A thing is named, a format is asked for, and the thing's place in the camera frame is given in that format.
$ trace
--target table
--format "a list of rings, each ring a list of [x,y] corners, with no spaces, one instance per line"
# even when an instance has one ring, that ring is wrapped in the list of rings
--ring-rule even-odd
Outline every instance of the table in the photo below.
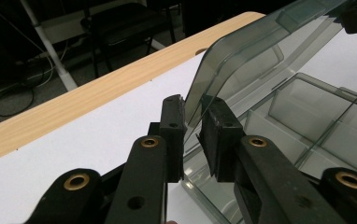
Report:
[[[18,115],[17,117],[0,123],[0,158],[3,157],[0,160],[4,160],[4,158],[6,158],[4,156],[9,152],[12,152],[18,148],[20,148],[21,151],[21,149],[24,147],[36,142],[36,139],[39,139],[53,131],[56,132],[56,130],[61,130],[61,128],[66,127],[67,124],[71,125],[71,121],[79,119],[80,117],[89,114],[91,111],[96,111],[97,108],[101,107],[102,105],[110,103],[111,101],[119,101],[120,96],[123,96],[132,90],[135,91],[142,88],[144,86],[143,84],[150,83],[150,80],[158,78],[160,74],[163,74],[164,72],[178,66],[179,64],[187,62],[189,59],[194,57],[195,53],[199,49],[209,47],[221,36],[229,34],[234,30],[261,18],[262,16],[262,14],[254,12],[241,14],[229,21],[225,21],[217,26],[207,29],[198,35],[184,39],[175,45],[155,52],[146,58],[138,60],[135,63],[131,63],[104,77],[101,77],[60,97],[50,100],[43,105],[39,105]],[[63,139],[63,141],[66,141],[67,144],[75,140],[76,139]],[[20,154],[21,153],[14,153],[9,155],[19,156]],[[64,160],[70,158],[57,157],[55,159],[57,161],[62,160],[62,162],[64,162]],[[0,168],[2,169],[0,172],[3,172],[4,174],[11,171],[9,167],[0,166]],[[20,176],[24,176],[25,178],[28,175],[28,172],[32,173],[33,170],[28,171],[27,169],[24,169]],[[11,179],[9,176],[8,179],[0,179],[0,181],[2,181],[1,185],[6,181],[7,183],[13,183],[15,180],[15,178]],[[173,200],[170,200],[169,198],[169,202],[175,206],[181,206],[181,208],[177,209],[178,214],[180,214],[182,209],[187,210],[183,211],[181,214],[188,214],[193,209],[195,209],[193,208],[193,205],[182,206],[182,198],[189,197],[188,195],[185,195],[185,192],[182,188],[173,188],[172,190],[175,193],[170,193],[172,191],[169,191],[169,197],[170,195],[176,195],[176,198]],[[14,193],[9,193],[9,195],[12,195],[13,198],[19,197]],[[20,197],[17,199],[4,198],[3,200],[16,200],[19,203],[21,203],[21,201],[26,203],[25,199]],[[200,216],[200,218],[203,218],[204,214],[201,214],[199,208],[197,208],[196,211],[198,217]]]

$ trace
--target chair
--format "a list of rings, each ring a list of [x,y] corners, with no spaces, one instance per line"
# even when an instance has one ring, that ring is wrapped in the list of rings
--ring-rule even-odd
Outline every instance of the chair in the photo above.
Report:
[[[92,46],[93,69],[99,77],[95,49],[99,48],[109,71],[112,71],[108,54],[120,53],[140,43],[147,43],[150,53],[154,35],[170,31],[172,43],[176,42],[173,24],[170,18],[139,3],[127,3],[91,15],[89,3],[84,0],[85,18],[80,24],[89,35]]]

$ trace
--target floor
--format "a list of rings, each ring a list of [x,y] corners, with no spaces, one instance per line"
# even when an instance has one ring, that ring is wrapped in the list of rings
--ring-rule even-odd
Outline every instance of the floor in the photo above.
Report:
[[[176,10],[172,10],[172,16],[175,36],[177,41],[180,41],[185,38],[181,15]],[[169,32],[155,36],[154,40],[164,46],[172,43]],[[114,68],[120,68],[144,57],[146,50],[145,45],[138,46],[112,57],[110,61]],[[89,43],[85,36],[80,36],[58,54],[62,58],[65,69],[79,86],[95,80]],[[0,122],[67,92],[56,71],[52,69],[53,72],[50,72],[51,65],[47,58],[34,59],[31,64],[26,68],[25,81],[0,85]],[[105,63],[100,62],[98,67],[99,74],[108,73]]]

